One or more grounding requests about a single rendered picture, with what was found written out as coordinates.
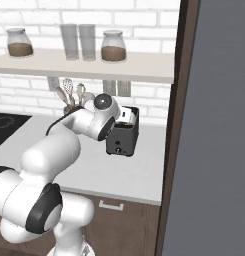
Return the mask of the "glass jar with brown contents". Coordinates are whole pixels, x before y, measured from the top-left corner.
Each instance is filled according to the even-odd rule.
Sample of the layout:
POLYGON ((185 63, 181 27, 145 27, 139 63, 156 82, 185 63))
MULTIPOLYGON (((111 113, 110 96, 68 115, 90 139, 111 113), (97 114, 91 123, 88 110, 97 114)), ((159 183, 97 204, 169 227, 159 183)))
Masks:
POLYGON ((103 32, 101 57, 106 62, 121 62, 126 59, 126 46, 121 30, 106 30, 103 32))
POLYGON ((12 57, 26 57, 33 54, 33 47, 24 28, 9 28, 7 32, 7 47, 12 57))

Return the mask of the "grey fridge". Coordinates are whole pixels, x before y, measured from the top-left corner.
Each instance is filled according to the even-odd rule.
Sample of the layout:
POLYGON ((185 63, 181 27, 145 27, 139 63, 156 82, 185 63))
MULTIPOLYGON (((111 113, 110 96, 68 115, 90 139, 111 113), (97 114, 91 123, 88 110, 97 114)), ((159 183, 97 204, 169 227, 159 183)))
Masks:
POLYGON ((164 256, 245 256, 245 0, 201 0, 164 256))

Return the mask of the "brown drawer front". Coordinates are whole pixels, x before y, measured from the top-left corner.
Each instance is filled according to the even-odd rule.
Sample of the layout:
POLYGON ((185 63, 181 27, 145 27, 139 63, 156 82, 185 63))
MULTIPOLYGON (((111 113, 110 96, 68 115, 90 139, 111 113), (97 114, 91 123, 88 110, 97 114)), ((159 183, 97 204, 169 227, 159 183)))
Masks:
POLYGON ((94 203, 92 221, 84 228, 95 256, 154 256, 159 206, 86 195, 94 203), (99 208, 99 201, 123 211, 99 208))

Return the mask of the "pale wooden spoon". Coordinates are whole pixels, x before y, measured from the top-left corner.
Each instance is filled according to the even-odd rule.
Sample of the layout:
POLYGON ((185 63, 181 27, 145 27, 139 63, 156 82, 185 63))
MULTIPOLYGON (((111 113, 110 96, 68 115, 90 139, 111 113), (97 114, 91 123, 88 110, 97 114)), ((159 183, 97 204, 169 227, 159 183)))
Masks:
POLYGON ((86 91, 85 86, 82 83, 79 83, 77 85, 77 90, 76 90, 76 93, 79 99, 79 105, 82 105, 85 91, 86 91))

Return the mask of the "pale spatula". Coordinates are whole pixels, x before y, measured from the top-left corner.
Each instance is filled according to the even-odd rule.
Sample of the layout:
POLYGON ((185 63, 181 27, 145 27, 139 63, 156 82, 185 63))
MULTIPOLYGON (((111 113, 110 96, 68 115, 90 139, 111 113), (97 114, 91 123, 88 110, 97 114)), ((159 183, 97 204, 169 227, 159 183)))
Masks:
POLYGON ((57 87, 55 89, 55 91, 56 91, 57 95, 59 96, 59 98, 68 106, 69 103, 68 103, 68 100, 67 100, 67 97, 66 97, 64 91, 60 87, 57 87))

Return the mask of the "pale wall shelf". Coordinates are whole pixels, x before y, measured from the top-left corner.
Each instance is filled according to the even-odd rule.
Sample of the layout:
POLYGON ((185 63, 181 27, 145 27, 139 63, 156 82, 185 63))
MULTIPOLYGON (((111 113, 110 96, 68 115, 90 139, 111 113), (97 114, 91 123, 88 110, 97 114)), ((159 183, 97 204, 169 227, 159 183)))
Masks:
POLYGON ((61 49, 36 49, 25 58, 0 55, 0 73, 172 84, 174 55, 129 52, 124 62, 108 63, 99 53, 95 61, 70 61, 61 49))

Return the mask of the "dark grey toaster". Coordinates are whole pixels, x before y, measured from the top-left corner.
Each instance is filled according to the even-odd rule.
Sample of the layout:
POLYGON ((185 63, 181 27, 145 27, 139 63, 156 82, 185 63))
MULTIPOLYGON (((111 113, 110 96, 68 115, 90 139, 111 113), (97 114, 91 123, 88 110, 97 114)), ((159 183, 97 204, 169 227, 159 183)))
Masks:
POLYGON ((115 122, 111 134, 106 139, 106 153, 131 157, 134 154, 139 135, 139 109, 137 107, 122 106, 120 116, 115 122), (134 124, 122 121, 122 111, 131 109, 135 115, 134 124))

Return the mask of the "black hob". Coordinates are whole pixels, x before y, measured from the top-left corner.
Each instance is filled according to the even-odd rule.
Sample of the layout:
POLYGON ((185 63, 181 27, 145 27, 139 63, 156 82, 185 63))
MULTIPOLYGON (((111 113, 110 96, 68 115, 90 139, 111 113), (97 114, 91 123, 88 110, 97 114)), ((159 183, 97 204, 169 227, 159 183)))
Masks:
POLYGON ((0 113, 0 145, 29 119, 30 116, 28 115, 0 113))

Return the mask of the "dark brown side panel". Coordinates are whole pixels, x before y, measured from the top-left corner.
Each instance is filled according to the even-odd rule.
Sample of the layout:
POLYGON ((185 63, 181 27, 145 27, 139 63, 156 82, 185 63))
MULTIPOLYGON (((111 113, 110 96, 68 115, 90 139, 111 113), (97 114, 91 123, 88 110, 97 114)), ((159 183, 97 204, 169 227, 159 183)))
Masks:
POLYGON ((166 128, 162 201, 154 256, 162 256, 200 3, 201 0, 181 0, 180 3, 174 81, 171 86, 166 128))

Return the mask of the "dark utensil pot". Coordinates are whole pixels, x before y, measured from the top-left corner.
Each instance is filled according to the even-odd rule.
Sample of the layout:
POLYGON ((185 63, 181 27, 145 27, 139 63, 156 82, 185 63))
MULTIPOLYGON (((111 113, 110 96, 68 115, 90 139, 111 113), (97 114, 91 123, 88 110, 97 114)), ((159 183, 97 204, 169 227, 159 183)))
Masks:
POLYGON ((74 106, 72 107, 71 105, 69 106, 66 106, 64 109, 63 109, 63 113, 64 115, 70 115, 71 113, 75 112, 75 111, 78 111, 82 109, 82 106, 80 105, 77 105, 77 106, 74 106))

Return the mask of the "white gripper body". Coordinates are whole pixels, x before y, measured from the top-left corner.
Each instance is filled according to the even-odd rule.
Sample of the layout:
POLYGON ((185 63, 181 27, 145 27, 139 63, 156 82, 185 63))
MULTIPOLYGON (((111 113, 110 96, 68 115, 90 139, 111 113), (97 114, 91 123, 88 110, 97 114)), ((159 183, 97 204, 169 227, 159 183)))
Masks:
POLYGON ((125 109, 122 111, 122 121, 127 124, 134 124, 135 115, 131 109, 125 109))

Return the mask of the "grey wall switch plate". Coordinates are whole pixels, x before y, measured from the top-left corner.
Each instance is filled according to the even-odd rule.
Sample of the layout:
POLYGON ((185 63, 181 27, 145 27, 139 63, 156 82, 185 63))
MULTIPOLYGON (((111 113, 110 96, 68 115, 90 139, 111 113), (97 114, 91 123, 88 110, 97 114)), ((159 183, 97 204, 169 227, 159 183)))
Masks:
POLYGON ((119 97, 130 97, 131 96, 131 82, 130 81, 118 81, 117 89, 118 89, 119 97))
POLYGON ((116 81, 115 80, 104 80, 103 81, 103 92, 111 96, 116 95, 116 81))

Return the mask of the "pale round ladle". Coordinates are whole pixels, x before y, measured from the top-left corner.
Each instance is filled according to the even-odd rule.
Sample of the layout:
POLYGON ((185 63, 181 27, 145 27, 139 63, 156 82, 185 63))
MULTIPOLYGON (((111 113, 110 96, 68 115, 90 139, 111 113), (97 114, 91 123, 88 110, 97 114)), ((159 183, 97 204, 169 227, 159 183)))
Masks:
POLYGON ((82 101, 82 106, 93 112, 94 111, 94 99, 95 99, 95 95, 90 93, 90 92, 85 92, 83 95, 83 101, 82 101))

